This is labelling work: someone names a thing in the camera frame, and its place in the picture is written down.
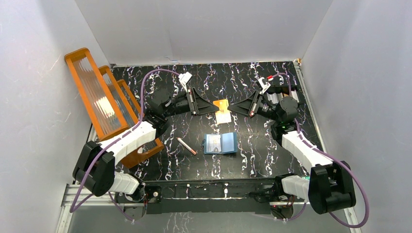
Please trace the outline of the black card box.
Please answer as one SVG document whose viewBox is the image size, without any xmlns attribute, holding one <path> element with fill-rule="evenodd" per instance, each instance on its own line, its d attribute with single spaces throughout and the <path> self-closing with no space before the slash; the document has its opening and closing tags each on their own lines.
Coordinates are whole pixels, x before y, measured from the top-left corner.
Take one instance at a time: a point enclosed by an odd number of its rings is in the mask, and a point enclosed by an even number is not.
<svg viewBox="0 0 412 233">
<path fill-rule="evenodd" d="M 298 88 L 296 86 L 291 87 L 291 92 L 289 92 L 289 88 L 287 86 L 270 87 L 266 91 L 266 96 L 268 101 L 272 104 L 279 103 L 281 99 L 287 96 L 290 96 L 293 99 L 295 99 L 298 104 L 302 103 L 301 94 L 298 92 Z"/>
</svg>

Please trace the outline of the blue leather card holder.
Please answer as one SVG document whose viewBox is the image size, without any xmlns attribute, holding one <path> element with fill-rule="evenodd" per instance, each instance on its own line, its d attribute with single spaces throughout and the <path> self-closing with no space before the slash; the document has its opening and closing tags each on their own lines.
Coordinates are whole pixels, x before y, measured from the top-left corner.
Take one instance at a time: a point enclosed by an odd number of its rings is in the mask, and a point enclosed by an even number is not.
<svg viewBox="0 0 412 233">
<path fill-rule="evenodd" d="M 204 154 L 232 154 L 238 151 L 237 133 L 205 134 Z"/>
</svg>

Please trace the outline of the orange credit card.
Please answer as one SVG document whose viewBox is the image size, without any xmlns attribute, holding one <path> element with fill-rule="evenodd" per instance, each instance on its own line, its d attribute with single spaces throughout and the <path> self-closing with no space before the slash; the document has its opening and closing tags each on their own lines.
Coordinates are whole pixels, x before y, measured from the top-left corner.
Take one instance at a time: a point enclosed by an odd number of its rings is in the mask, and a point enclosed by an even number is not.
<svg viewBox="0 0 412 233">
<path fill-rule="evenodd" d="M 219 111 L 224 114 L 226 112 L 228 112 L 228 106 L 229 106 L 229 102 L 227 99 L 223 99 L 223 100 L 215 100 L 213 101 L 213 104 L 216 105 L 219 108 Z"/>
</svg>

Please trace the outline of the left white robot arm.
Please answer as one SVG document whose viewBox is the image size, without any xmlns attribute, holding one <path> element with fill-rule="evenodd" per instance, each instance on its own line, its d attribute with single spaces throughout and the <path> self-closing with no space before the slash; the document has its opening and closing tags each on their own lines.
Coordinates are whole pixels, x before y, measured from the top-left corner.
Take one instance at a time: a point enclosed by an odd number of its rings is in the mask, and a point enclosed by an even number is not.
<svg viewBox="0 0 412 233">
<path fill-rule="evenodd" d="M 111 139 L 87 142 L 72 176 L 97 197 L 107 192 L 118 192 L 126 194 L 133 202 L 139 202 L 145 196 L 144 187 L 133 175 L 116 172 L 115 166 L 130 153 L 159 138 L 170 125 L 169 117 L 183 113 L 201 116 L 218 109 L 193 88 L 160 104 L 148 100 L 139 124 Z"/>
</svg>

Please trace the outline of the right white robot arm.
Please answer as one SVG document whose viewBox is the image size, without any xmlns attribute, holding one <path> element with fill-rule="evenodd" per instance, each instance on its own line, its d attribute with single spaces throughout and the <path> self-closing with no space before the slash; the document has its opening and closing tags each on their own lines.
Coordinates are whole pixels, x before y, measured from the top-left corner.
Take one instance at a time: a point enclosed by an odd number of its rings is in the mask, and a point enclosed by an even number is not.
<svg viewBox="0 0 412 233">
<path fill-rule="evenodd" d="M 270 129 L 272 138 L 309 172 L 309 179 L 293 173 L 277 176 L 274 196 L 278 200 L 286 201 L 296 196 L 308 201 L 318 214 L 353 207 L 356 195 L 347 163 L 322 155 L 304 137 L 295 121 L 298 105 L 298 101 L 289 95 L 273 103 L 256 91 L 249 98 L 229 105 L 228 110 L 248 117 L 260 115 L 273 120 Z"/>
</svg>

